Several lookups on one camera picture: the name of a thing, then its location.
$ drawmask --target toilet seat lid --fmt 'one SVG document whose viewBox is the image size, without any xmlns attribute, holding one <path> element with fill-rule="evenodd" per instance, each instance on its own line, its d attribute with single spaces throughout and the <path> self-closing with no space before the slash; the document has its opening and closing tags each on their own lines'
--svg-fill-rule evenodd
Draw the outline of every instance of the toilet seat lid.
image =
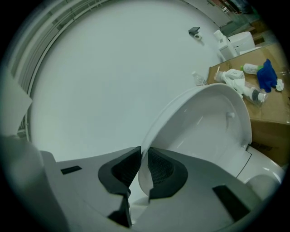
<svg viewBox="0 0 290 232">
<path fill-rule="evenodd" d="M 187 90 L 158 115 L 142 143 L 222 165 L 251 143 L 250 117 L 238 93 L 225 84 Z"/>
</svg>

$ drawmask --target toilet bowl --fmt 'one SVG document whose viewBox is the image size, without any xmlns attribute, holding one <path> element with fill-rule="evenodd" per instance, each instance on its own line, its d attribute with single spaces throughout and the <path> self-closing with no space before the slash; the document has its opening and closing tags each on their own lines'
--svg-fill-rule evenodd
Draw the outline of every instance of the toilet bowl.
<svg viewBox="0 0 290 232">
<path fill-rule="evenodd" d="M 233 36 L 228 37 L 235 50 L 240 54 L 242 51 L 246 51 L 255 48 L 255 43 L 250 32 L 241 32 Z"/>
<path fill-rule="evenodd" d="M 155 147 L 210 161 L 265 199 L 284 171 L 249 144 L 250 117 L 237 92 L 225 84 L 193 88 L 169 103 L 148 131 L 141 146 L 140 187 L 147 195 L 153 188 L 147 151 Z"/>
</svg>

